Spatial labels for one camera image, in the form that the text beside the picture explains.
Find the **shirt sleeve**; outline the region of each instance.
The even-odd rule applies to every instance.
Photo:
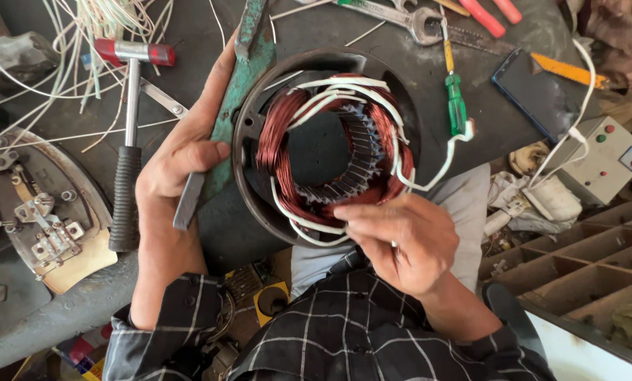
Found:
[[[165,289],[156,328],[136,329],[130,305],[112,318],[103,380],[192,380],[224,299],[222,278],[186,273]]]
[[[518,345],[516,335],[507,324],[497,332],[474,341],[470,349],[474,360],[498,371],[500,378],[515,381],[556,379],[539,354]]]

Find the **right hand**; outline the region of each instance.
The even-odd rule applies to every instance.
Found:
[[[348,222],[347,234],[379,277],[416,299],[430,294],[454,263],[455,224],[447,210],[423,197],[405,194],[384,205],[346,205],[334,212]]]

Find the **red handle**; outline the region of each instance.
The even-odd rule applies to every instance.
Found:
[[[492,33],[493,36],[499,38],[504,35],[504,32],[506,32],[504,27],[491,14],[487,13],[476,0],[459,0],[459,2],[462,3],[464,8]]]
[[[504,13],[509,22],[517,24],[523,16],[509,0],[493,0],[499,7],[501,13]]]

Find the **copper wire coil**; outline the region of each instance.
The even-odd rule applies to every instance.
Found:
[[[333,77],[361,77],[358,74],[342,73]],[[379,93],[380,96],[388,100],[390,104],[397,107],[394,96],[380,87],[362,86],[368,90]],[[333,211],[337,206],[347,204],[383,204],[396,196],[400,195],[405,189],[405,185],[396,176],[390,175],[393,164],[394,141],[392,129],[396,131],[398,136],[398,126],[388,111],[380,107],[376,102],[368,99],[368,103],[363,109],[363,113],[371,118],[376,126],[379,134],[379,141],[384,152],[384,158],[379,162],[379,167],[383,169],[383,173],[374,177],[368,184],[369,188],[356,196],[349,196],[331,204],[308,203],[306,197],[297,193],[295,183],[293,181],[290,168],[289,155],[287,152],[287,139],[285,133],[287,127],[295,119],[305,115],[315,104],[305,110],[301,115],[295,118],[295,113],[311,98],[310,91],[294,90],[290,94],[282,91],[273,100],[266,116],[264,128],[260,134],[260,141],[255,160],[260,170],[266,171],[271,176],[275,176],[278,180],[279,188],[277,188],[278,202],[287,211],[296,216],[305,218],[306,220],[316,222],[318,224],[333,226],[337,228],[344,227],[343,221],[334,218]],[[345,104],[358,104],[359,102],[351,99],[335,99],[329,102],[319,112],[336,110]],[[354,143],[351,136],[349,126],[342,120],[345,138],[347,140],[349,151],[353,153]],[[405,178],[410,178],[412,169],[414,168],[412,153],[407,145],[398,140],[399,157],[403,160],[401,172]],[[332,179],[329,184],[337,182],[344,174]]]

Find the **workbench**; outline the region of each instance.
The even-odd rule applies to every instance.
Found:
[[[213,2],[228,38],[239,23],[245,0]],[[553,0],[514,2],[523,14],[523,21],[511,26],[492,1],[481,0],[481,4],[507,27],[507,33],[502,37],[504,40],[517,43],[528,51],[581,65],[570,33],[564,27],[565,23]],[[164,4],[164,1],[157,1],[150,13],[157,15]],[[277,14],[295,7],[297,4],[292,0],[278,0],[272,6],[271,13]],[[0,13],[13,35],[35,30],[50,41],[54,38],[48,15],[38,1],[0,0]],[[449,24],[487,34],[473,18],[466,19],[448,13]],[[334,5],[323,5],[282,18],[275,22],[278,60],[309,49],[343,46],[378,22]],[[177,57],[175,67],[160,67],[162,75],[157,77],[150,65],[143,65],[142,75],[185,107],[191,108],[222,50],[219,29],[208,1],[175,0],[165,43],[174,46]],[[443,164],[445,143],[449,139],[442,44],[421,48],[405,29],[386,24],[355,43],[352,48],[381,58],[405,80],[422,121],[423,154],[421,162],[416,163],[417,182],[427,183]],[[543,138],[490,82],[490,77],[504,61],[503,57],[456,44],[453,44],[453,55],[456,70],[462,76],[462,95],[468,114],[476,120],[476,136],[472,142],[457,143],[456,157],[446,178]],[[106,86],[114,79],[107,76],[102,81]],[[567,85],[568,91],[574,91],[578,97],[582,97],[585,87]],[[107,92],[102,99],[91,98],[82,115],[79,115],[77,100],[59,99],[33,131],[44,138],[104,131],[115,117],[119,95],[120,90],[116,88]],[[11,119],[16,120],[45,99],[29,93],[5,103],[4,108],[10,113]],[[598,114],[594,102],[585,117]],[[140,125],[171,118],[172,114],[168,110],[141,94]],[[117,128],[123,125],[124,117],[121,116]],[[158,149],[173,126],[174,123],[169,123],[139,130],[138,145],[143,148],[144,163]],[[124,135],[110,134],[103,143],[81,153],[95,139],[66,140],[59,146],[85,167],[112,201],[117,149],[122,145]],[[284,242],[265,231],[252,217],[235,184],[228,186],[223,194],[199,212],[199,221],[206,260],[214,273],[238,268],[286,247]],[[84,279],[66,294],[53,296],[53,300],[39,311],[12,329],[0,332],[0,367],[108,322],[116,310],[130,302],[136,275],[136,253],[120,254],[116,265]]]

